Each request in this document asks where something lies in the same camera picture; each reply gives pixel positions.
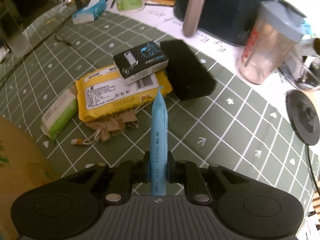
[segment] yellow package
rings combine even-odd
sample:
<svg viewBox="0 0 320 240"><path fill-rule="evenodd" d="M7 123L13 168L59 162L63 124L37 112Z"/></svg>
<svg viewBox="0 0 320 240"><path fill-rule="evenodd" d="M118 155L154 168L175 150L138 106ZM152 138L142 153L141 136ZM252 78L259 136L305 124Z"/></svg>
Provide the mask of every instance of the yellow package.
<svg viewBox="0 0 320 240"><path fill-rule="evenodd" d="M142 106L153 101L159 86L162 95L172 91L164 71L125 85L114 65L91 72L76 81L79 119L92 121L102 116Z"/></svg>

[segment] white paper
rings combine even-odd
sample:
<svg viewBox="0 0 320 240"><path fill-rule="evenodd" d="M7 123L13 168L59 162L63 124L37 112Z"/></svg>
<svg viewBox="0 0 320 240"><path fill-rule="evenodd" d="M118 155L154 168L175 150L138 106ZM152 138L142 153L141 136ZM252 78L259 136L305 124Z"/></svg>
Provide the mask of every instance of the white paper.
<svg viewBox="0 0 320 240"><path fill-rule="evenodd" d="M89 4L83 8L82 11L90 9L92 6L95 6L100 0L90 0Z"/></svg>

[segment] printed label on box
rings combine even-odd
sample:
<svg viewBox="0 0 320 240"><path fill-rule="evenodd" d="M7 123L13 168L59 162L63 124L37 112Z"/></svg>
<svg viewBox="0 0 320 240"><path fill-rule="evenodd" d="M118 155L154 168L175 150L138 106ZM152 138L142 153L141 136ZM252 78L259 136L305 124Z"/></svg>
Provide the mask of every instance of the printed label on box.
<svg viewBox="0 0 320 240"><path fill-rule="evenodd" d="M103 75L106 75L106 74L110 74L112 72L115 72L117 71L117 67L116 66L112 66L110 68L106 68L106 69L102 69L100 70L99 72L97 73L94 73L90 76L87 76L85 79L84 79L84 82L87 82L89 79L93 78L93 77L99 77L99 76L103 76Z"/></svg>
<svg viewBox="0 0 320 240"><path fill-rule="evenodd" d="M112 101L116 101L137 93L159 87L155 74L147 76L137 82L125 85L123 78L116 78L93 85L85 90L87 110L94 109Z"/></svg>

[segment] black box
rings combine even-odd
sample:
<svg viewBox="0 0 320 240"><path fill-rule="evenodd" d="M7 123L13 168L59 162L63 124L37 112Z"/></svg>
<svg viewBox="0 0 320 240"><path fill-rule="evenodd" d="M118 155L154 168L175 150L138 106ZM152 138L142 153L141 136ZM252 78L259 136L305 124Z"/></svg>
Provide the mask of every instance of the black box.
<svg viewBox="0 0 320 240"><path fill-rule="evenodd" d="M129 85L162 70L168 65L168 58L152 41L113 56L113 62Z"/></svg>

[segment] cutting mat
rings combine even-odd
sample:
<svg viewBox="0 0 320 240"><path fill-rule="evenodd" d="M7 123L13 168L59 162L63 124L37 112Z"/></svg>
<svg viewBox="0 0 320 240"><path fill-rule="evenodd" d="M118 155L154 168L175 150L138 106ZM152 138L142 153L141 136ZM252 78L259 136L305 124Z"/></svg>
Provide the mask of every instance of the cutting mat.
<svg viewBox="0 0 320 240"><path fill-rule="evenodd" d="M32 46L64 20L74 8L59 13L59 6L38 18L25 35ZM105 143L78 147L71 139L87 138L93 131L77 116L50 141L41 133L40 119L57 96L86 73L112 64L112 56L146 41L173 37L160 30L118 14L104 12L95 22L73 25L68 21L58 36L72 47L50 37L37 48L6 81L0 91L0 113L30 133L54 169L63 177L86 164L142 159L149 150L151 105L138 113L140 125ZM181 102L170 93L169 150L176 160L185 159L199 167L218 163L251 178L287 191L306 208L313 195L305 146L276 108L213 58L191 48L217 79L212 95ZM3 67L8 72L18 61L12 57ZM319 161L311 152L319 174ZM148 185L137 184L133 194L148 194ZM168 195L183 194L182 185L167 186Z"/></svg>

